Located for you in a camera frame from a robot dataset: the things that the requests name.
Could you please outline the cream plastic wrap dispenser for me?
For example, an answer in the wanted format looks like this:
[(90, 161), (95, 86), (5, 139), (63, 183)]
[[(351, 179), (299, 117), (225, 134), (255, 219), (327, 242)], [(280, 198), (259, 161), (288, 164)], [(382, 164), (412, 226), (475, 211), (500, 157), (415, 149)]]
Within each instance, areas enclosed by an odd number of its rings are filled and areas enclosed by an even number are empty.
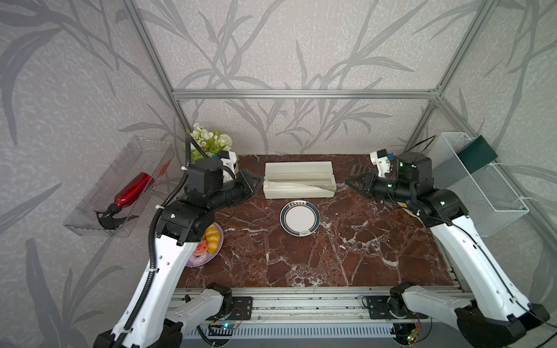
[(267, 200), (332, 198), (337, 190), (332, 162), (268, 162), (263, 192)]

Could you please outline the white plate green rim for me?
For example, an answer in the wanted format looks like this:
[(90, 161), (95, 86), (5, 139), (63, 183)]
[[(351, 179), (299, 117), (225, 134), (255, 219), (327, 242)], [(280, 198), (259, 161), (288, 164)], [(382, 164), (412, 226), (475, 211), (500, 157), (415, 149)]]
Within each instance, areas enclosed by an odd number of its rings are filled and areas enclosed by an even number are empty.
[(279, 216), (281, 227), (291, 236), (306, 237), (317, 232), (321, 214), (317, 207), (304, 200), (286, 204)]

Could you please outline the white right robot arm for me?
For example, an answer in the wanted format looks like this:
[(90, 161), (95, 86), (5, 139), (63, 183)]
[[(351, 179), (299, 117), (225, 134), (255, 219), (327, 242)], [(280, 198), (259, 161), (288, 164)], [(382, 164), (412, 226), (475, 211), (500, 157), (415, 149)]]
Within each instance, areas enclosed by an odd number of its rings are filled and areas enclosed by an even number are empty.
[(542, 304), (528, 300), (500, 267), (456, 193), (438, 189), (432, 161), (419, 152), (397, 157), (397, 175), (382, 171), (353, 176), (346, 185), (376, 202), (391, 202), (419, 219), (461, 271), (473, 299), (430, 291), (412, 283), (391, 288), (388, 306), (396, 318), (423, 314), (460, 331), (473, 347), (507, 347), (550, 323)]

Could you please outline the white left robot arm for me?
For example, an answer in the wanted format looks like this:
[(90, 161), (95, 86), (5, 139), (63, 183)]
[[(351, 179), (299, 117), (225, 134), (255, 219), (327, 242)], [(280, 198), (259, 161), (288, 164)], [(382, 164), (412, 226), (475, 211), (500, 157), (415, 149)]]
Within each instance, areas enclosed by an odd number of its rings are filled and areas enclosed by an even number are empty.
[(186, 164), (182, 171), (177, 187), (155, 209), (148, 231), (149, 262), (132, 300), (114, 328), (96, 338), (95, 347), (179, 347), (207, 319), (230, 312), (232, 291), (216, 284), (178, 309), (168, 308), (217, 211), (255, 196), (263, 177), (248, 169), (235, 172), (213, 157)]

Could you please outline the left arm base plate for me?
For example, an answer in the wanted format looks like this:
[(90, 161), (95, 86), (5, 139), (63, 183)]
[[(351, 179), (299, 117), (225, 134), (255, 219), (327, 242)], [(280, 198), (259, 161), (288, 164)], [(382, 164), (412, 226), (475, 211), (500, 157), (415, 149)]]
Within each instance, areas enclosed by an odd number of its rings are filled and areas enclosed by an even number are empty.
[(252, 297), (226, 297), (216, 318), (219, 320), (250, 320), (252, 310)]

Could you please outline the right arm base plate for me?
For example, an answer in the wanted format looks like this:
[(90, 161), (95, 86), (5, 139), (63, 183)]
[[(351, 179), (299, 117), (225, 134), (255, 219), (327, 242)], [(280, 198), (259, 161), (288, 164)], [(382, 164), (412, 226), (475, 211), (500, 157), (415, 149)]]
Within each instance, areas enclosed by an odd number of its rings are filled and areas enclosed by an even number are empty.
[(411, 312), (402, 300), (390, 296), (363, 296), (362, 305), (368, 310), (370, 319), (428, 319), (421, 313)]

